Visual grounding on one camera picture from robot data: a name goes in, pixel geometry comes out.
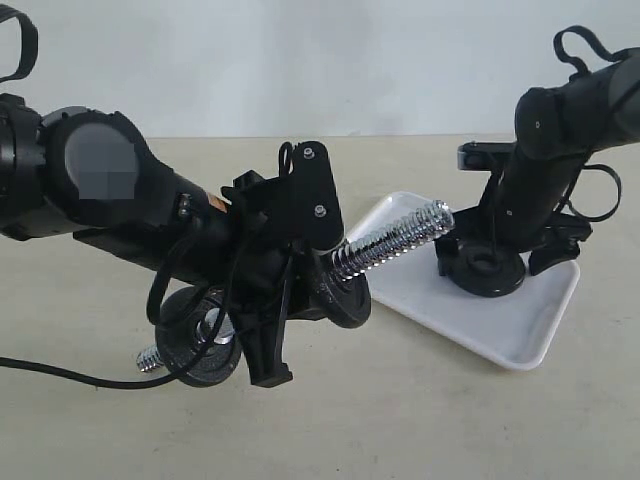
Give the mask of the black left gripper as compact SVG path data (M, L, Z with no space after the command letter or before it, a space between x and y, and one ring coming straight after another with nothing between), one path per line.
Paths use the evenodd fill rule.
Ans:
M327 317L315 288L325 273L320 257L344 243L328 150L285 142L276 177L250 170L221 192L228 211L212 217L199 243L205 275L215 284L234 277L230 315L250 383L276 387L293 379L282 359L286 319Z

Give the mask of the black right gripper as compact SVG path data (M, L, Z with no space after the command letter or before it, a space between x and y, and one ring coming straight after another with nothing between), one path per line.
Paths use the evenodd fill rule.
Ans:
M574 215L552 213L534 233L520 240L508 240L506 233L498 233L498 224L479 207L461 210L455 214L455 235L445 235L435 241L435 251L440 276L460 275L464 272L463 256L460 253L464 242L460 238L479 241L497 241L500 248L532 251L528 259L529 273L539 275L560 263L576 260L581 254L580 242L592 233L591 224Z

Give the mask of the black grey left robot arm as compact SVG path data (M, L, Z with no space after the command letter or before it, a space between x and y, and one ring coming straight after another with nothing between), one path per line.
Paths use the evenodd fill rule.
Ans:
M327 149L282 144L272 178L248 171L219 194L161 162L119 112L41 115L1 98L1 232L17 240L69 234L154 272L146 316L168 380L223 382L240 359L251 381L291 379L289 320L343 328L368 313L331 270L344 227Z

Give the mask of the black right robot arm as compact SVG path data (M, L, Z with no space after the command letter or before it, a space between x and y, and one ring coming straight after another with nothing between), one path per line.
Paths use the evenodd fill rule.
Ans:
M579 256L595 221L570 201L580 174L595 153L639 140L639 50L593 49L607 67L591 71L556 50L575 72L520 98L514 141L459 147L459 169L490 177L478 204L456 212L454 229L436 241L440 275L500 290Z

